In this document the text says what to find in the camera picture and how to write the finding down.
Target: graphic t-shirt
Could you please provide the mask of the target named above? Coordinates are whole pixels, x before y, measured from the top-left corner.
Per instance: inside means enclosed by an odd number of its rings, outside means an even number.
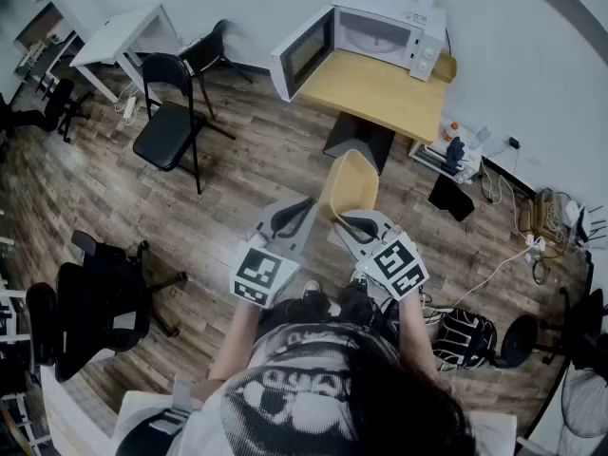
[[[357,326],[279,326],[257,341],[249,368],[192,413],[179,455],[353,454],[344,357],[353,331],[398,363],[388,342]]]

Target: white desk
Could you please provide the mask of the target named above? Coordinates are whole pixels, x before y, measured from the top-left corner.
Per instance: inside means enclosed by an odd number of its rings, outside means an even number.
[[[142,65],[142,61],[130,47],[142,33],[142,30],[157,17],[161,20],[165,30],[172,37],[175,37],[177,50],[179,47],[178,36],[164,13],[162,5],[154,4],[114,15],[93,34],[69,65],[82,72],[112,103],[118,102],[118,97],[89,71],[86,65],[103,61],[116,62],[143,92],[142,76],[124,57],[124,54],[128,54],[135,66]],[[148,90],[148,94],[150,98],[160,102],[152,90]]]

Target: black folding chair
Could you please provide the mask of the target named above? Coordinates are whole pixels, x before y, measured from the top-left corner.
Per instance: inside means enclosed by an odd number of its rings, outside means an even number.
[[[180,167],[194,175],[197,180],[197,191],[200,194],[199,161],[197,159],[199,131],[207,125],[232,140],[235,137],[207,122],[206,117],[194,109],[190,75],[184,61],[178,56],[162,53],[150,54],[143,61],[142,77],[145,105],[150,121],[133,143],[133,152],[161,171],[170,171],[175,167]],[[160,104],[150,99],[148,96],[150,83],[166,83],[175,86],[181,91],[182,96],[188,97],[188,106],[173,102]],[[152,115],[151,105],[159,107],[154,115]],[[180,160],[190,145],[192,145],[194,171],[180,165]]]
[[[228,64],[228,66],[242,76],[244,80],[248,81],[250,84],[253,83],[249,76],[247,76],[235,63],[230,61],[230,59],[224,55],[223,34],[227,24],[227,20],[220,20],[216,23],[213,30],[209,34],[180,54],[180,57],[190,67],[191,72],[193,73],[192,77],[199,79],[200,91],[202,91],[202,96],[205,97],[205,102],[207,102],[207,107],[209,108],[209,114],[211,115],[212,120],[216,118],[216,115],[211,108],[211,103],[209,102],[207,91],[205,90],[205,71],[213,67],[218,62],[224,61],[226,64]]]

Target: electrical outlet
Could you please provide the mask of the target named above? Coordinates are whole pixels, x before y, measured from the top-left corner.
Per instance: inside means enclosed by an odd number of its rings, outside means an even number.
[[[129,97],[126,101],[126,107],[124,108],[123,118],[125,120],[131,120],[133,116],[133,111],[135,111],[135,103],[137,102],[137,98],[134,96]]]

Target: microwave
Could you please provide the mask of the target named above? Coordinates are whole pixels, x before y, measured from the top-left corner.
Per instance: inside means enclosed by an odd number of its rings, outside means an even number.
[[[446,11],[413,0],[334,0],[271,53],[271,78],[291,101],[337,48],[405,69],[427,81],[446,34]]]

